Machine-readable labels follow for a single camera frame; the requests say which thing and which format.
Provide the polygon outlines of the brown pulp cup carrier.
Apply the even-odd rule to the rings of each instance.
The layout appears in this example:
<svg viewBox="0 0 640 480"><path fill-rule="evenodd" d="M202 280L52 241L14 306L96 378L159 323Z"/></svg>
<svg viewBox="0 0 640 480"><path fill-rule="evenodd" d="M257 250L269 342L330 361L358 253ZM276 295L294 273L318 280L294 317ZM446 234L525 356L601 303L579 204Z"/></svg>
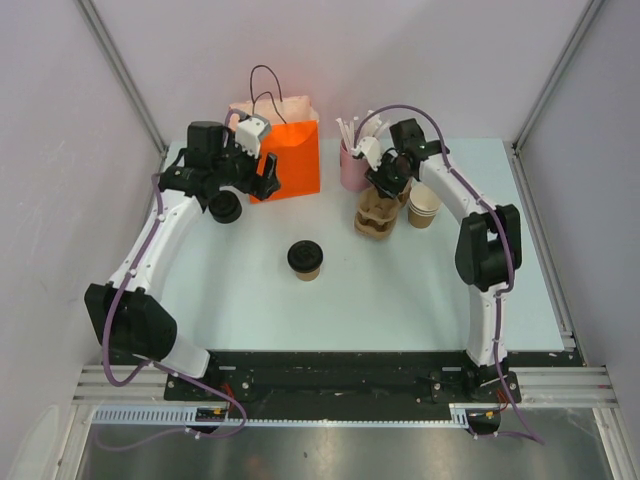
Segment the brown pulp cup carrier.
<svg viewBox="0 0 640 480"><path fill-rule="evenodd" d="M398 198L380 197L375 187L369 187L358 199L354 228L364 236L384 240L391 235L402 207Z"/></svg>

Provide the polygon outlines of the black plastic cup lid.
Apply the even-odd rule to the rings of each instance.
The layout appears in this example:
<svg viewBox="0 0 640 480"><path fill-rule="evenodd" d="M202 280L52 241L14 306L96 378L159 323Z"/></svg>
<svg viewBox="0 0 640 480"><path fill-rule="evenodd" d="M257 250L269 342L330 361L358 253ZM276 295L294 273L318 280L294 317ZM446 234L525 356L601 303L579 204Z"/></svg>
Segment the black plastic cup lid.
<svg viewBox="0 0 640 480"><path fill-rule="evenodd" d="M290 246L287 252L287 262L295 272L314 270L321 267L324 253L321 246L312 240L300 240Z"/></svg>

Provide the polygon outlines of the brown paper coffee cup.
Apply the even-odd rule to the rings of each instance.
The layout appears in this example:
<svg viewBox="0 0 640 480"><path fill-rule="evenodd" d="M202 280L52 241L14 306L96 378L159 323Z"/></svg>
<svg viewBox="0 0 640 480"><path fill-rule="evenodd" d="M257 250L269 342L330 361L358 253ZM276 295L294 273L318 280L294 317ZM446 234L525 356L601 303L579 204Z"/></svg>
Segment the brown paper coffee cup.
<svg viewBox="0 0 640 480"><path fill-rule="evenodd" d="M315 280L319 276L320 271L321 271L321 267L318 266L314 270L309 270L309 271L298 271L298 270L296 270L295 271L295 275L299 280L308 282L308 281Z"/></svg>

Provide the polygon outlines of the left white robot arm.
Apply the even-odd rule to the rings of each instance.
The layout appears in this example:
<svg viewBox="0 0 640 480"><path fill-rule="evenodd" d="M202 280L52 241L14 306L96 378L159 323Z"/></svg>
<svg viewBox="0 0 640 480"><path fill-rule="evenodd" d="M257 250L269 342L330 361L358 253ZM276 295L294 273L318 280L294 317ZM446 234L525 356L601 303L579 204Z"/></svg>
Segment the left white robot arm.
<svg viewBox="0 0 640 480"><path fill-rule="evenodd" d="M235 128L194 121L176 159L153 175L155 204L134 246L105 284L85 292L104 364L111 353L124 352L187 376L187 389L199 399L219 392L221 376L208 367L209 351L179 333L161 295L189 230L223 188L260 200L280 189L277 157L262 147L270 131L259 115L241 115Z"/></svg>

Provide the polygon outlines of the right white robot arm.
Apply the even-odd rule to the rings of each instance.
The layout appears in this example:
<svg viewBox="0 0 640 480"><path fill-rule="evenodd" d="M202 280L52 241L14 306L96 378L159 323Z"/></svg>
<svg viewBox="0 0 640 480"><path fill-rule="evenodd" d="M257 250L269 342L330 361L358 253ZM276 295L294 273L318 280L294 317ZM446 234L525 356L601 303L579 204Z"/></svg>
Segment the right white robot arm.
<svg viewBox="0 0 640 480"><path fill-rule="evenodd" d="M397 197L413 179L430 189L458 222L454 263L470 300L461 388L469 399L484 401L508 372L503 314L522 264L519 210L487 200L452 161L444 140L428 141L415 119L392 125L390 133L389 152L376 137L366 136L355 142L351 154L366 160L365 177L381 196Z"/></svg>

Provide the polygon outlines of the stack of brown paper cups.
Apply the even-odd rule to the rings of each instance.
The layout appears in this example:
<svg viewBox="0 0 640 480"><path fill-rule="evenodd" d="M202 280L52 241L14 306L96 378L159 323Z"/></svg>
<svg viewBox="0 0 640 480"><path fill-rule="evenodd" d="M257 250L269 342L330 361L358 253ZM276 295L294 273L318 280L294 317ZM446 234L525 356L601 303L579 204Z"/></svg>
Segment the stack of brown paper cups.
<svg viewBox="0 0 640 480"><path fill-rule="evenodd" d="M416 183L410 191L407 206L409 224L417 229L425 229L435 219L441 200L430 188Z"/></svg>

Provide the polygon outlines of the pink straw holder cup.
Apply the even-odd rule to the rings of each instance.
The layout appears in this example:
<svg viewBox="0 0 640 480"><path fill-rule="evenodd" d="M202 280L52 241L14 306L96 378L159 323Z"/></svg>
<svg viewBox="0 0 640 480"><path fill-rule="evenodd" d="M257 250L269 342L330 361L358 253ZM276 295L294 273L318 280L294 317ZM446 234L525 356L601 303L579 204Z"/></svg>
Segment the pink straw holder cup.
<svg viewBox="0 0 640 480"><path fill-rule="evenodd" d="M350 192L361 192L370 186L370 182L365 178L365 173L369 168L365 160L356 159L351 156L344 142L340 143L340 182L341 185Z"/></svg>

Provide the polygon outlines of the white wrapped straws bundle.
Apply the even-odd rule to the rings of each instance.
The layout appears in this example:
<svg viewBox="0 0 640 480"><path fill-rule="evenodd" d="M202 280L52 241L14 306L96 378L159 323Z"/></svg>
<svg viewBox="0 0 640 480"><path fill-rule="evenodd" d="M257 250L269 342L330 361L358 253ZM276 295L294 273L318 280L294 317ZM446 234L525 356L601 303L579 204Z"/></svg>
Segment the white wrapped straws bundle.
<svg viewBox="0 0 640 480"><path fill-rule="evenodd" d="M335 119L341 135L344 148L350 152L353 146L364 137L380 139L390 127L388 120L384 121L380 114L368 110L363 118L354 116L352 119Z"/></svg>

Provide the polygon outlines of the stack of black lids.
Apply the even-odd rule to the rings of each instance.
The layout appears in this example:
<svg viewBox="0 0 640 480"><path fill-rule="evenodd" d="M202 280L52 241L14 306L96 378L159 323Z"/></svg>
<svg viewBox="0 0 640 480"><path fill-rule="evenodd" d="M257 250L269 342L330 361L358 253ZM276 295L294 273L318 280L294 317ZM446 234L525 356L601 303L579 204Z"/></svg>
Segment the stack of black lids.
<svg viewBox="0 0 640 480"><path fill-rule="evenodd" d="M231 224L240 218L242 205L235 193L223 190L211 199L208 210L216 222Z"/></svg>

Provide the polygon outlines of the orange paper bag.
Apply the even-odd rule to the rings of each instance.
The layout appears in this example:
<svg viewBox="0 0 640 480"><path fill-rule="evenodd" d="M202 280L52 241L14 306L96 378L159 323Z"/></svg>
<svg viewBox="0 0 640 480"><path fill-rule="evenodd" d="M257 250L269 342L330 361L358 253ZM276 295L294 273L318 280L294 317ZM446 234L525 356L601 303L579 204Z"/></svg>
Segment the orange paper bag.
<svg viewBox="0 0 640 480"><path fill-rule="evenodd" d="M255 93L228 107L228 124L235 128L241 114L257 114L271 124L271 132L261 141L264 154L277 156L277 177L281 183L269 199L284 200L317 194L321 190L319 114L308 95L284 96L277 92Z"/></svg>

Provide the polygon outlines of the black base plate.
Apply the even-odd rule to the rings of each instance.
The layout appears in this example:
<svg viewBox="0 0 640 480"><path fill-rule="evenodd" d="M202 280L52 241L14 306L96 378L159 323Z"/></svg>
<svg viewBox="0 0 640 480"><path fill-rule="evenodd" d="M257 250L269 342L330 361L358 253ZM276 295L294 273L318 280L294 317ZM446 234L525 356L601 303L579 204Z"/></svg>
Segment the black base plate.
<svg viewBox="0 0 640 480"><path fill-rule="evenodd" d="M412 377L432 378L436 373L454 371L454 381L465 393L477 393L479 388L469 389L463 383L463 367L468 359L461 352L439 353L354 353L354 352L217 352L213 354L205 376L193 385L221 399L229 397L231 387L227 381L236 371L239 377L255 375L259 385L293 386L309 383L322 386L353 386L357 379L366 379L376 386L394 381L407 385ZM523 367L557 368L582 367L581 356L574 351L560 352L511 352L507 356L508 374ZM269 393L245 405L257 403L279 395Z"/></svg>

